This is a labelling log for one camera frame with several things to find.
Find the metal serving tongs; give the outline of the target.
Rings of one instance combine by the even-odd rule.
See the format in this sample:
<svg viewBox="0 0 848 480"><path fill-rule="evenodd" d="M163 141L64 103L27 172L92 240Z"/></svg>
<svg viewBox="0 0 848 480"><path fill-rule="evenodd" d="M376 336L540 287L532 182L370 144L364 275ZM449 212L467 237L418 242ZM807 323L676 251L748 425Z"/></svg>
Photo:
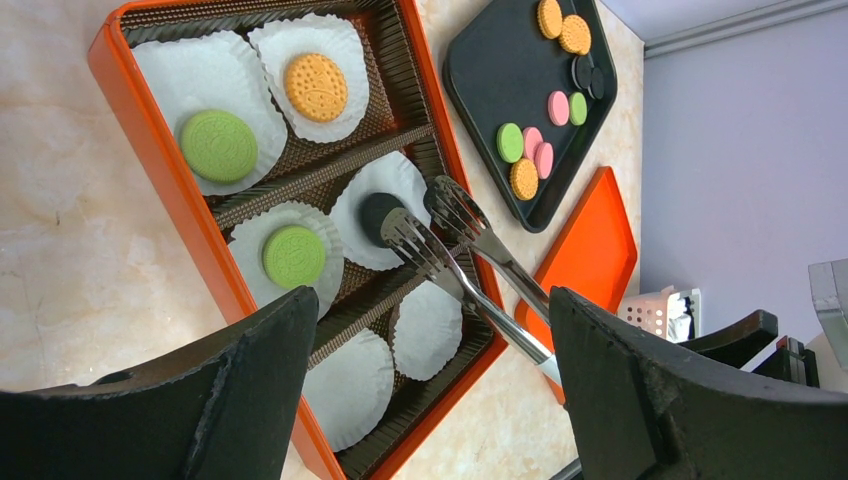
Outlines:
<svg viewBox="0 0 848 480"><path fill-rule="evenodd" d="M464 305L479 310L492 328L548 378L562 384L552 349L502 308L491 282L498 272L545 325L550 324L548 293L518 263L496 235L489 219L457 181L447 175L427 186L423 203L436 228L405 208L392 210L381 235L405 263Z"/></svg>

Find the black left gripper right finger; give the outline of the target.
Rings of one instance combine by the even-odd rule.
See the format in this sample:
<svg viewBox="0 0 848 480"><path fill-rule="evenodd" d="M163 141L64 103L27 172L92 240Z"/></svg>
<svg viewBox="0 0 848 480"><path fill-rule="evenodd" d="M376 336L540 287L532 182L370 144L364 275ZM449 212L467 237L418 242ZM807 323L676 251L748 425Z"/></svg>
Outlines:
<svg viewBox="0 0 848 480"><path fill-rule="evenodd" d="M843 479L847 397L721 364L578 293L551 333L586 479Z"/></svg>

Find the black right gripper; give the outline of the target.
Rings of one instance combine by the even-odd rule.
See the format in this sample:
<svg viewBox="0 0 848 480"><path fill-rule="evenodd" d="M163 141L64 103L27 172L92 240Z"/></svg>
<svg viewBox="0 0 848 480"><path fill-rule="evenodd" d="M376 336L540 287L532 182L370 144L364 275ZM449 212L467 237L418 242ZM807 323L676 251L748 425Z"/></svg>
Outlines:
<svg viewBox="0 0 848 480"><path fill-rule="evenodd" d="M749 361L778 336L778 318L762 309L713 333L679 346L715 361ZM797 339L784 336L776 350L753 373L813 388L820 387L816 354Z"/></svg>

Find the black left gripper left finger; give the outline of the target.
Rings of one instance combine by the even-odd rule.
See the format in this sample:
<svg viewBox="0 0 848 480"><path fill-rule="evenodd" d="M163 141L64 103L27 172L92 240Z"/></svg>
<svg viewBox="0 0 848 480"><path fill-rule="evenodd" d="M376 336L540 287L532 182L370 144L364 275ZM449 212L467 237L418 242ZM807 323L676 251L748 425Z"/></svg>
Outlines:
<svg viewBox="0 0 848 480"><path fill-rule="evenodd" d="M277 479L313 346L299 287L93 384L1 395L5 479Z"/></svg>

